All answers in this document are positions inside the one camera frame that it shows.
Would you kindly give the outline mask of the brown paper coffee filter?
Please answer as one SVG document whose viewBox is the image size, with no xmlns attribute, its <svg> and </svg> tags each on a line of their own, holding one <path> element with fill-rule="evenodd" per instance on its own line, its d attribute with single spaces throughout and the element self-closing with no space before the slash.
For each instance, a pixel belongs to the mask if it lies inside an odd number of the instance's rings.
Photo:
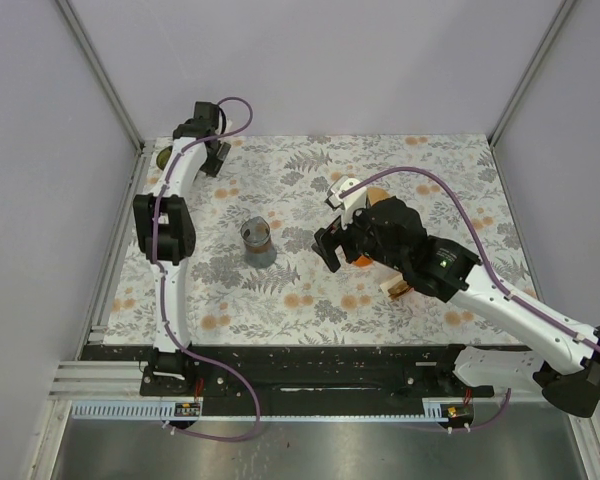
<svg viewBox="0 0 600 480">
<path fill-rule="evenodd" d="M 391 194 L 386 190 L 379 187 L 368 187 L 367 188 L 367 200 L 370 206 L 377 204 L 380 201 L 386 200 L 391 197 Z"/>
</svg>

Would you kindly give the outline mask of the orange glass carafe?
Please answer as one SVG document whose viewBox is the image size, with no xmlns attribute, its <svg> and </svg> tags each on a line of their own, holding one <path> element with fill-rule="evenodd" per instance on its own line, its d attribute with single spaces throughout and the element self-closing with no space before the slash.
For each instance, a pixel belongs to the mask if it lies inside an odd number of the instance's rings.
<svg viewBox="0 0 600 480">
<path fill-rule="evenodd" d="M 373 260 L 367 256 L 361 255 L 354 260 L 351 265 L 357 268 L 367 268 L 373 264 Z"/>
</svg>

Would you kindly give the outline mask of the dark green dripper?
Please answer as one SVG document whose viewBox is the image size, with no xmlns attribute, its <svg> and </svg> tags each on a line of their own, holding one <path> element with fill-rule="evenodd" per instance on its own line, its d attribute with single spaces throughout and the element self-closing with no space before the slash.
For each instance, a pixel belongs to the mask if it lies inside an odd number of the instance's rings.
<svg viewBox="0 0 600 480">
<path fill-rule="evenodd" d="M 156 166 L 159 170 L 164 171 L 169 163 L 172 155 L 172 148 L 167 147 L 160 150 L 156 156 Z"/>
</svg>

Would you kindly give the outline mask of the orange coffee filter pack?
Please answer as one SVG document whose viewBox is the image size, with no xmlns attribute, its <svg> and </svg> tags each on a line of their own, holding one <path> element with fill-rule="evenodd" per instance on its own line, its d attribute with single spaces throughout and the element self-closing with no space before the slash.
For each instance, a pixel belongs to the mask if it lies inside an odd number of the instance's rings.
<svg viewBox="0 0 600 480">
<path fill-rule="evenodd" d="M 401 273 L 396 273 L 381 282 L 380 289 L 390 300 L 396 300 L 411 292 L 413 287 L 403 278 Z"/>
</svg>

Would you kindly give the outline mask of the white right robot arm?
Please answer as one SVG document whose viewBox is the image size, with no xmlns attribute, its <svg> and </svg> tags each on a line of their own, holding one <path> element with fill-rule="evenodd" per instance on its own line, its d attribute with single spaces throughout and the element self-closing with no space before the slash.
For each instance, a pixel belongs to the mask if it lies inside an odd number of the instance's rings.
<svg viewBox="0 0 600 480">
<path fill-rule="evenodd" d="M 397 273 L 416 292 L 475 313 L 531 351 L 482 351 L 465 346 L 435 371 L 437 388 L 449 396 L 468 386 L 539 392 L 573 416 L 589 418 L 600 402 L 600 325 L 580 323 L 516 290 L 461 244 L 426 232 L 419 213 L 389 197 L 370 204 L 331 194 L 339 216 L 314 235 L 313 250 L 337 271 L 367 257 Z"/>
</svg>

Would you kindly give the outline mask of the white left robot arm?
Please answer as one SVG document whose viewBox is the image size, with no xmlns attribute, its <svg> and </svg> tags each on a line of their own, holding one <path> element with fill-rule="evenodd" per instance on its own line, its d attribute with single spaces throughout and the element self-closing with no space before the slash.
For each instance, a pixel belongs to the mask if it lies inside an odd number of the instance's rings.
<svg viewBox="0 0 600 480">
<path fill-rule="evenodd" d="M 230 146 L 219 136 L 229 123 L 222 107 L 197 102 L 193 115 L 173 132 L 173 143 L 157 156 L 162 174 L 132 207 L 140 251 L 150 263 L 155 291 L 156 333 L 142 374 L 142 396 L 192 394 L 197 382 L 187 326 L 186 270 L 196 231 L 186 196 L 200 172 L 216 176 Z"/>
</svg>

